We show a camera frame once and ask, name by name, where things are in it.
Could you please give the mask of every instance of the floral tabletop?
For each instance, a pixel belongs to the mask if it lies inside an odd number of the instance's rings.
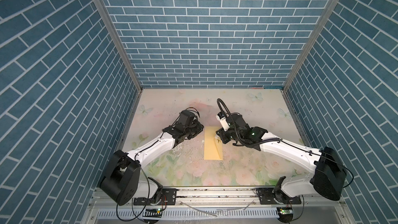
[[[301,143],[299,132],[277,89],[145,89],[138,104],[123,151],[152,140],[187,107],[195,107],[199,121],[220,126],[216,100],[239,112],[250,127],[262,127],[286,140]],[[204,132],[163,153],[144,168],[164,186],[275,185],[279,177],[306,171],[296,164],[232,142],[222,147],[223,160],[204,160]]]

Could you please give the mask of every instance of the yellow paper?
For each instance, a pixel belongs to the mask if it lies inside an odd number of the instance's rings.
[[[205,160],[222,160],[222,142],[215,138],[220,127],[205,127]]]

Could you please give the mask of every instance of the aluminum corner post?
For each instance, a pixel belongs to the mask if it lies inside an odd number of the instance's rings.
[[[103,3],[102,0],[93,0],[95,6],[97,7],[98,13],[101,16],[101,19],[103,23],[105,24],[105,27],[107,28],[109,35],[111,36],[111,39],[113,43],[115,44],[115,47],[117,51],[119,52],[119,55],[124,63],[124,65],[127,68],[127,71],[132,79],[132,82],[134,85],[137,87],[138,92],[142,92],[142,87],[140,82],[138,81],[137,76],[135,75],[135,72],[132,68],[131,62],[129,60],[129,57],[126,53],[126,50],[124,49],[122,42],[119,38],[119,35],[117,34],[116,28],[112,23],[111,17],[108,14],[108,11],[105,7],[105,4]]]
[[[330,15],[332,14],[338,2],[339,0],[328,0],[328,2],[326,3],[325,9],[321,13],[321,16],[319,17],[317,23],[315,24],[314,30],[311,32],[310,36],[308,37],[308,40],[306,44],[304,44],[304,47],[302,48],[296,63],[293,65],[292,70],[290,71],[286,81],[283,84],[283,91],[287,91],[287,89],[292,84],[294,77],[296,76],[301,65],[304,63],[305,59],[307,58],[308,53],[314,46],[316,39],[318,38],[325,24],[327,23]]]

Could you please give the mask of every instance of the brick wallpaper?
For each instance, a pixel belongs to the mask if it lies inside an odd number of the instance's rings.
[[[103,0],[143,87],[281,88],[327,0]]]
[[[136,94],[92,0],[0,0],[0,223],[81,221]]]
[[[311,143],[338,150],[357,223],[398,223],[398,0],[340,0],[288,89]]]

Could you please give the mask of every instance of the black mounting plate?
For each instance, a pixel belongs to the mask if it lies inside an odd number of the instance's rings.
[[[162,195],[166,197],[167,205],[176,205],[177,189],[163,188]],[[146,202],[147,198],[140,197],[140,198],[134,198],[133,204],[135,206],[144,206]]]
[[[260,204],[261,205],[269,205],[269,204],[280,204],[279,202],[275,201],[274,195],[272,193],[273,188],[256,188],[256,194],[258,195],[258,198],[260,199]],[[301,204],[301,199],[300,197],[292,197],[290,198],[290,203],[291,204]]]

